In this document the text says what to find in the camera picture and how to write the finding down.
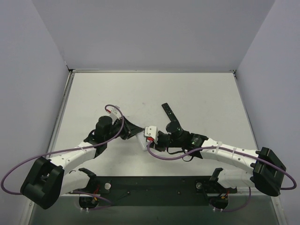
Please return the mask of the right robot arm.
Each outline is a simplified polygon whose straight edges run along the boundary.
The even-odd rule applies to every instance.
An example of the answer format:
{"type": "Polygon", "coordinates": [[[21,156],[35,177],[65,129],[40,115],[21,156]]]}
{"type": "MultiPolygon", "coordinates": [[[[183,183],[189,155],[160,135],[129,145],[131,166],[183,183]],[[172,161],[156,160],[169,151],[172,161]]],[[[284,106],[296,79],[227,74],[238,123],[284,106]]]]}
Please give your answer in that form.
{"type": "Polygon", "coordinates": [[[180,148],[185,154],[200,159],[216,160],[237,168],[223,169],[217,182],[223,188],[255,187],[269,196],[279,196],[286,167],[269,148],[247,150],[223,144],[204,135],[190,133],[177,122],[166,126],[166,133],[158,132],[151,148],[164,151],[180,148]]]}

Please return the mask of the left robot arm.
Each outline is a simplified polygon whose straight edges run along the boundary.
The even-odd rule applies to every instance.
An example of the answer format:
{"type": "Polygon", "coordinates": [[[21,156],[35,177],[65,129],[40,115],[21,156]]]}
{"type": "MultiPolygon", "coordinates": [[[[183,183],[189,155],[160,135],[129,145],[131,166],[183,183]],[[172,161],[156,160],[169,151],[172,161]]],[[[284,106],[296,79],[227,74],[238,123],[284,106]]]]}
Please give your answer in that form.
{"type": "Polygon", "coordinates": [[[95,174],[79,166],[103,153],[108,140],[118,137],[126,140],[133,136],[142,138],[146,130],[112,114],[100,117],[95,129],[79,144],[78,150],[35,160],[21,186],[21,194],[41,208],[48,209],[65,193],[76,189],[86,193],[94,191],[96,181],[92,177],[95,174]]]}

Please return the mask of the white remote control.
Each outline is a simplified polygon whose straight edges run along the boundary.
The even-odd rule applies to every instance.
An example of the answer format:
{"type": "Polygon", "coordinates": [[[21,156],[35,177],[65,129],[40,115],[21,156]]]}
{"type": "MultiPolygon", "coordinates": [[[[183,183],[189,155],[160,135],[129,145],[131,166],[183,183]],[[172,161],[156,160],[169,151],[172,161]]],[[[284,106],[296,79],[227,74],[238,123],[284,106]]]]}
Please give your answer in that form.
{"type": "Polygon", "coordinates": [[[144,133],[138,133],[136,135],[136,138],[137,138],[137,141],[141,147],[141,150],[142,151],[147,151],[147,146],[149,145],[150,143],[150,136],[149,135],[144,135],[144,133]]]}

